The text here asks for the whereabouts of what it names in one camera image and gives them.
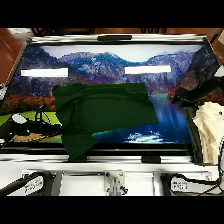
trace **brown floor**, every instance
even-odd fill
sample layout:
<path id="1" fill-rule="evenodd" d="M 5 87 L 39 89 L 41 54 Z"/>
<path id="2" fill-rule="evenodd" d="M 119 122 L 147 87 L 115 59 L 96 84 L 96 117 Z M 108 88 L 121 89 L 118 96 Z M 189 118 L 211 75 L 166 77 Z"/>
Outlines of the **brown floor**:
<path id="1" fill-rule="evenodd" d="M 76 28 L 63 28 L 64 30 L 75 30 Z M 211 40 L 212 36 L 220 28 L 168 28 L 169 34 L 205 34 Z M 95 28 L 96 34 L 116 34 L 116 33 L 141 33 L 140 28 Z M 25 43 L 27 37 L 32 33 L 12 34 L 7 28 L 0 28 L 0 83 L 9 83 L 10 71 L 18 57 L 18 54 Z M 215 53 L 224 61 L 224 45 L 218 40 L 212 47 Z"/>

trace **green cloth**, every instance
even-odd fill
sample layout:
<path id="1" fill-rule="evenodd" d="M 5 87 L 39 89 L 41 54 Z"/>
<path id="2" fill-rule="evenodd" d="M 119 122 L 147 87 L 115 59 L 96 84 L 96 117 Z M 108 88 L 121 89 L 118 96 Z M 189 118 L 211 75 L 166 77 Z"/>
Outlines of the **green cloth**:
<path id="1" fill-rule="evenodd" d="M 159 123 L 145 83 L 57 85 L 52 93 L 70 159 L 97 143 L 93 133 Z"/>

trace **green grass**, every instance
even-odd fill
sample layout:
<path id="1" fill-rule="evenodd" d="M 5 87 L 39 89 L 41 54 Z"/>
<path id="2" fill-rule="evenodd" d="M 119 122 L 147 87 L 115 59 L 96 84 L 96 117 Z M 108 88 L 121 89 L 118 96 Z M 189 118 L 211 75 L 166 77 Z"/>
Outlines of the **green grass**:
<path id="1" fill-rule="evenodd" d="M 60 122 L 58 121 L 58 119 L 55 115 L 55 112 L 45 112 L 45 113 L 49 117 L 49 119 L 51 121 L 51 124 L 60 124 Z M 30 120 L 34 120 L 36 112 L 35 111 L 30 111 L 30 112 L 24 112 L 24 113 L 20 113 L 20 114 L 23 115 L 25 118 L 29 118 Z M 11 114 L 0 116 L 0 125 L 5 123 L 10 116 L 11 116 Z M 44 114 L 43 114 L 43 120 L 48 122 L 48 119 Z"/>

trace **blue water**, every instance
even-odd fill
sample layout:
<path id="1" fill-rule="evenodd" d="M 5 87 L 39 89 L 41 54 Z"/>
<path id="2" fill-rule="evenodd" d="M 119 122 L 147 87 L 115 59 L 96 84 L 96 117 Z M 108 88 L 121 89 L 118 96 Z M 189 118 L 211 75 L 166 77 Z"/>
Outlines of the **blue water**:
<path id="1" fill-rule="evenodd" d="M 171 104 L 166 93 L 150 96 L 160 124 L 133 126 L 93 136 L 100 143 L 190 144 L 191 138 L 182 108 Z"/>

